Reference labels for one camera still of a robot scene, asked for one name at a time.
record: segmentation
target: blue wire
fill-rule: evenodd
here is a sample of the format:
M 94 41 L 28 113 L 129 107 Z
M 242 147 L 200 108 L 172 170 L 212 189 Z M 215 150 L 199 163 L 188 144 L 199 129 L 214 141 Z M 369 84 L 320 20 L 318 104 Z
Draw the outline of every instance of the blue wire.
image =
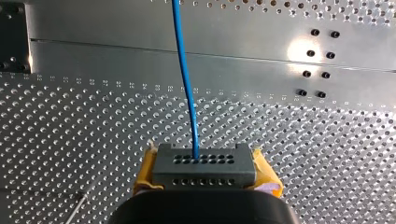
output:
M 190 111 L 191 132 L 192 132 L 192 156 L 195 159 L 198 159 L 199 142 L 198 142 L 197 118 L 195 114 L 194 98 L 192 96 L 191 84 L 189 79 L 189 68 L 187 67 L 186 52 L 184 50 L 183 32 L 181 30 L 179 0 L 172 0 L 172 9 L 173 9 L 174 24 L 175 24 L 176 41 L 177 41 L 178 61 L 180 63 L 184 90 L 186 92 L 187 102 Z

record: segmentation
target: yellow plastic part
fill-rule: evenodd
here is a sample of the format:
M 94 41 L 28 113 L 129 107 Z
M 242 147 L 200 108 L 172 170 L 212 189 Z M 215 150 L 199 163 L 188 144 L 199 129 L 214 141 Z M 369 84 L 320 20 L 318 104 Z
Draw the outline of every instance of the yellow plastic part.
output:
M 152 144 L 151 148 L 145 152 L 140 172 L 134 182 L 134 195 L 141 189 L 163 189 L 161 185 L 153 185 L 152 182 L 152 168 L 154 167 L 155 159 L 157 158 L 157 148 Z
M 162 185 L 152 184 L 151 171 L 154 167 L 155 159 L 157 158 L 157 151 L 158 149 L 152 143 L 151 147 L 145 151 L 145 157 L 140 172 L 134 182 L 134 195 L 142 189 L 163 189 Z M 275 183 L 279 185 L 279 189 L 274 189 L 273 194 L 279 198 L 283 192 L 283 184 L 259 149 L 253 151 L 253 162 L 256 168 L 256 183 L 248 187 L 248 189 L 255 189 L 262 184 Z
M 273 189 L 273 194 L 277 198 L 280 198 L 283 192 L 283 184 L 277 177 L 275 171 L 267 162 L 259 149 L 253 151 L 253 162 L 256 167 L 256 183 L 248 187 L 248 189 L 255 189 L 262 184 L 274 183 L 279 185 L 279 189 Z

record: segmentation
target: black object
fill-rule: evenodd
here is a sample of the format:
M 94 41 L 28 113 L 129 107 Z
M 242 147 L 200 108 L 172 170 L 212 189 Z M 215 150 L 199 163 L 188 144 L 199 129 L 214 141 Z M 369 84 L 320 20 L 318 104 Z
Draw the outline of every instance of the black object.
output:
M 301 96 L 306 96 L 307 92 L 305 90 L 297 90 L 297 94 Z
M 323 73 L 322 73 L 322 77 L 324 77 L 324 78 L 330 78 L 330 73 L 328 73 L 328 72 L 323 72 Z
M 0 3 L 0 72 L 31 73 L 25 6 Z
M 311 50 L 306 52 L 306 55 L 308 55 L 309 57 L 314 57 L 315 56 L 315 52 L 311 49 Z
M 318 30 L 318 29 L 313 29 L 311 31 L 311 35 L 318 36 L 319 34 L 320 34 L 320 30 Z
M 338 32 L 338 31 L 333 31 L 333 32 L 330 34 L 330 36 L 331 36 L 332 38 L 338 38 L 338 37 L 340 37 L 340 32 Z
M 199 160 L 191 151 L 161 144 L 152 170 L 153 184 L 165 189 L 241 189 L 254 184 L 256 171 L 247 144 L 235 149 L 201 149 Z
M 317 97 L 319 97 L 319 98 L 326 98 L 326 92 L 324 92 L 324 91 L 318 91 Z
M 311 77 L 311 72 L 310 71 L 303 71 L 303 77 Z
M 333 52 L 328 52 L 328 53 L 326 54 L 326 57 L 327 57 L 328 59 L 333 59 L 333 58 L 335 58 L 335 54 L 334 54 Z
M 298 224 L 280 199 L 259 191 L 152 190 L 122 204 L 108 224 Z

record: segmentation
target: black cover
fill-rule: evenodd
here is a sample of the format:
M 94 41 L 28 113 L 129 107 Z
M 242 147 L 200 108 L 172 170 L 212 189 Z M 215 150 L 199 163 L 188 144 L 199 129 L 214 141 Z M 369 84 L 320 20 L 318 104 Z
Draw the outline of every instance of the black cover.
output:
M 296 224 L 280 199 L 254 190 L 152 190 L 125 202 L 109 224 Z

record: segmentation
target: metal plate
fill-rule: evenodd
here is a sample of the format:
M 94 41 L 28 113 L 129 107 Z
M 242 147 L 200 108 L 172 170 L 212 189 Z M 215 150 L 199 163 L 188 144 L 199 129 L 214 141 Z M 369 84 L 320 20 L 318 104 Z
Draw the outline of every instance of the metal plate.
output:
M 0 71 L 30 73 L 25 6 L 0 3 Z
M 36 75 L 1 78 L 4 187 L 73 195 L 102 175 L 76 223 L 105 223 L 131 197 L 148 139 L 190 147 L 183 135 L 190 132 L 188 116 L 177 92 Z M 201 146 L 262 146 L 285 184 L 284 200 L 306 223 L 395 221 L 393 113 L 213 95 L 197 106 Z M 51 195 L 8 195 L 15 223 L 58 223 L 70 211 L 70 201 Z
M 175 51 L 166 2 L 35 1 L 29 6 L 31 38 Z M 393 1 L 182 2 L 191 53 L 396 70 Z M 314 28 L 319 36 L 310 34 Z M 330 37 L 334 30 L 341 33 L 337 39 Z M 306 56 L 310 49 L 315 57 Z M 325 57 L 329 51 L 332 60 Z
M 261 146 L 304 223 L 394 223 L 394 2 L 336 2 L 184 1 L 201 146 Z M 131 197 L 148 139 L 191 147 L 170 4 L 31 1 L 27 15 L 45 41 L 31 42 L 36 74 L 0 77 L 0 222 L 62 223 L 98 180 L 74 222 L 106 223 Z

